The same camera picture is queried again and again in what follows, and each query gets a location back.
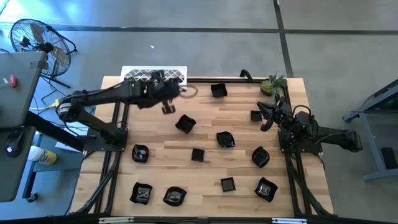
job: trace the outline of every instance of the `concrete floor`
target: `concrete floor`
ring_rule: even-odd
[[[286,29],[398,29],[398,2],[394,0],[279,2]],[[74,26],[277,28],[272,0],[10,0],[0,22],[23,17]],[[3,30],[0,47],[12,50],[7,32]],[[61,33],[79,50],[68,72],[60,77],[73,89],[99,88],[103,76],[119,75],[123,65],[186,65],[190,76],[238,76],[242,68],[255,77],[285,73],[278,34]],[[397,78],[396,35],[287,35],[287,45],[294,77],[304,78],[311,109],[322,126],[361,132],[357,121],[347,125],[342,115]],[[37,99],[50,91],[46,83],[39,85]],[[59,97],[53,95],[48,102]],[[43,117],[57,120],[53,111]],[[364,150],[356,154],[324,145],[335,213],[396,222],[398,177],[363,181],[363,174],[375,170],[365,137],[363,140]],[[40,200],[28,204],[18,195],[14,202],[0,204],[0,219],[63,215],[77,175],[78,170],[40,174],[34,185]]]

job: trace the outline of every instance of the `plastic bottle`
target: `plastic bottle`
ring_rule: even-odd
[[[45,165],[51,165],[57,160],[57,155],[41,147],[31,146],[27,160],[39,162]]]

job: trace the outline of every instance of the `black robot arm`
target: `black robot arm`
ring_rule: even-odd
[[[257,106],[267,120],[261,131],[267,131],[273,123],[278,124],[280,146],[285,152],[321,152],[321,142],[336,144],[351,152],[362,150],[360,136],[355,131],[321,127],[310,111],[309,114],[300,111],[293,116],[283,97],[275,105],[257,102]]]
[[[120,146],[126,138],[125,130],[118,128],[114,123],[105,123],[96,118],[85,111],[85,106],[122,102],[126,105],[137,105],[141,109],[162,102],[164,114],[174,113],[175,108],[169,105],[169,102],[180,96],[178,78],[164,80],[163,77],[163,71],[160,70],[146,80],[135,80],[131,77],[104,90],[74,91],[62,99],[56,112],[62,121],[78,121],[100,133],[106,144]]]

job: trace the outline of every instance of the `yellow label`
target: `yellow label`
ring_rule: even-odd
[[[57,160],[57,155],[44,149],[44,155],[40,158],[39,163],[51,165]]]

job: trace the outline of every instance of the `wooden tabletop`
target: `wooden tabletop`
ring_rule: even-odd
[[[119,77],[104,77],[102,88],[118,81]],[[308,105],[303,79],[288,78],[287,83],[292,106]],[[174,114],[163,115],[161,104],[143,110],[130,106],[129,137],[119,167],[112,216],[292,217],[292,199],[284,155],[278,145],[277,125],[263,133],[259,130],[260,122],[250,121],[250,110],[258,110],[256,102],[268,101],[268,97],[260,93],[259,84],[227,83],[228,96],[218,99],[211,96],[209,83],[192,84],[198,88],[197,96],[175,99],[173,103],[177,111]],[[112,104],[99,105],[95,115],[111,121],[113,108]],[[174,126],[183,114],[197,122],[189,134]],[[222,131],[232,133],[236,142],[234,148],[219,147],[216,133]],[[149,148],[150,158],[146,164],[132,160],[135,144]],[[259,146],[271,157],[262,169],[251,160],[253,150]],[[192,148],[205,150],[204,162],[191,161]],[[78,210],[94,192],[103,159],[103,152],[95,152],[83,162],[71,211]],[[302,159],[309,189],[326,210],[333,212],[319,158],[302,154]],[[227,177],[234,178],[236,190],[224,193],[220,179]],[[254,193],[261,177],[279,187],[271,203]],[[136,182],[153,186],[147,205],[129,200]],[[171,186],[187,191],[179,207],[171,207],[162,201]],[[303,210],[300,191],[298,194]]]

